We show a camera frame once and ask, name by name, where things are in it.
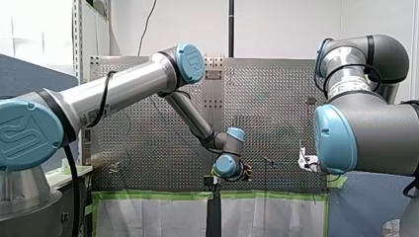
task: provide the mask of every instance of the blue joint cap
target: blue joint cap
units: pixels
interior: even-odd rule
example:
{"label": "blue joint cap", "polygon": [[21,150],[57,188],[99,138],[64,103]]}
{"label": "blue joint cap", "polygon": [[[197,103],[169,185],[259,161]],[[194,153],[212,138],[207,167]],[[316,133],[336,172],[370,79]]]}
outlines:
{"label": "blue joint cap", "polygon": [[213,168],[217,174],[224,178],[234,176],[239,169],[238,164],[236,164],[234,158],[228,154],[219,156],[215,161]]}
{"label": "blue joint cap", "polygon": [[176,48],[176,60],[179,71],[186,84],[194,84],[204,77],[206,71],[203,55],[191,43],[179,44]]}
{"label": "blue joint cap", "polygon": [[21,171],[48,160],[61,147],[58,117],[39,104],[0,101],[0,170]]}
{"label": "blue joint cap", "polygon": [[236,138],[239,141],[244,142],[244,130],[238,127],[229,127],[227,130],[227,134]]}
{"label": "blue joint cap", "polygon": [[345,116],[334,106],[315,111],[315,145],[320,165],[328,173],[342,175],[357,166],[358,148]]}

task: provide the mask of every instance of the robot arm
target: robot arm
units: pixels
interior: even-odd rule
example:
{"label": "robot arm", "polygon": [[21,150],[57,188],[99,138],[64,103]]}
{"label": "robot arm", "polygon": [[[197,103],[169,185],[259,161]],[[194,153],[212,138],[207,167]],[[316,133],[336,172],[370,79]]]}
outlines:
{"label": "robot arm", "polygon": [[61,92],[44,89],[0,103],[0,169],[22,171],[34,168],[60,147],[74,141],[81,128],[99,115],[103,118],[153,94],[164,97],[191,128],[191,132],[220,156],[214,170],[225,179],[246,178],[240,160],[244,132],[230,128],[214,133],[192,102],[176,90],[201,80],[204,59],[192,44],[154,53],[150,60],[112,78],[102,78]]}
{"label": "robot arm", "polygon": [[418,107],[392,105],[408,72],[404,47],[386,36],[331,40],[320,48],[316,65],[328,95],[327,105],[315,112],[321,169],[417,175]]}

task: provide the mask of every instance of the black pole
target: black pole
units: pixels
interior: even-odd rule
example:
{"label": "black pole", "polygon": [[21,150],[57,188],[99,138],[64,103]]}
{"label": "black pole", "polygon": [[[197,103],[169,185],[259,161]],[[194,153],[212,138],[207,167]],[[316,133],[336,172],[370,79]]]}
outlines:
{"label": "black pole", "polygon": [[221,237],[221,186],[215,184],[213,179],[213,176],[204,177],[205,186],[212,192],[212,199],[207,203],[206,237]]}
{"label": "black pole", "polygon": [[234,0],[229,0],[228,10],[228,57],[234,57]]}

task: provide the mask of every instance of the green tape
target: green tape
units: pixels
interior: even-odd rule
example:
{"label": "green tape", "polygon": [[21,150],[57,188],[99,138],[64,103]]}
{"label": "green tape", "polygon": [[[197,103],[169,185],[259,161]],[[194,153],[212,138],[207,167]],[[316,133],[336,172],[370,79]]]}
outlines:
{"label": "green tape", "polygon": [[327,188],[336,188],[336,189],[342,189],[342,187],[345,185],[346,180],[348,180],[348,177],[341,176],[339,179],[337,179],[338,176],[335,175],[328,175],[327,176]]}
{"label": "green tape", "polygon": [[84,207],[84,215],[92,213],[92,204]]}
{"label": "green tape", "polygon": [[329,197],[324,203],[323,237],[329,236]]}
{"label": "green tape", "polygon": [[158,199],[158,200],[201,200],[212,198],[209,192],[157,192],[157,191],[132,191],[124,190],[118,192],[93,192],[93,199]]}
{"label": "green tape", "polygon": [[244,198],[275,198],[275,199],[297,199],[307,201],[323,201],[328,199],[328,194],[294,194],[287,192],[272,191],[221,191],[222,199],[244,199]]}
{"label": "green tape", "polygon": [[[157,192],[157,191],[137,191],[124,190],[116,192],[93,192],[93,236],[96,236],[98,206],[101,200],[115,199],[155,199],[155,200],[203,200],[211,199],[212,193],[209,192]],[[297,199],[305,201],[325,201],[324,207],[324,237],[328,234],[329,225],[329,194],[294,194],[286,192],[264,192],[264,191],[221,191],[223,199],[244,199],[244,198],[276,198],[276,199]]]}
{"label": "green tape", "polygon": [[92,225],[93,225],[93,236],[96,237],[96,228],[98,226],[98,206],[99,206],[99,200],[93,196],[93,202],[92,202],[92,210],[93,210],[93,217],[92,217]]}

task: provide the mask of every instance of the pegboard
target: pegboard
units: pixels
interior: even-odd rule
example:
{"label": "pegboard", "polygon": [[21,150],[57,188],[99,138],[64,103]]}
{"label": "pegboard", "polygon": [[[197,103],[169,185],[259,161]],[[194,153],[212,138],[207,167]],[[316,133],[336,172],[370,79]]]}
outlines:
{"label": "pegboard", "polygon": [[325,177],[297,164],[300,144],[315,154],[312,118],[323,97],[312,82],[313,66],[313,60],[225,58],[224,124],[245,130],[242,158],[253,174],[251,182],[226,183],[224,190],[325,191]]}
{"label": "pegboard", "polygon": [[[145,60],[92,57],[91,78]],[[324,177],[302,171],[297,164],[300,143],[307,154],[315,152],[312,118],[323,99],[312,84],[314,61],[218,57],[207,58],[206,64],[203,82],[182,90],[191,93],[196,107],[216,130],[229,126],[245,130],[242,157],[253,167],[251,182],[223,183],[222,189],[325,192]],[[317,104],[308,105],[308,97],[314,97]],[[204,188],[203,175],[209,173],[214,157],[202,149],[163,99],[153,96],[136,103],[105,118],[95,130],[94,156],[102,162],[95,169],[95,190]]]}
{"label": "pegboard", "polygon": [[[91,57],[91,78],[105,76],[145,62],[145,57]],[[201,84],[183,90],[201,110]],[[157,96],[146,98],[95,127],[101,163],[95,169],[95,190],[140,189],[199,191],[203,186],[200,143],[169,104]]]}

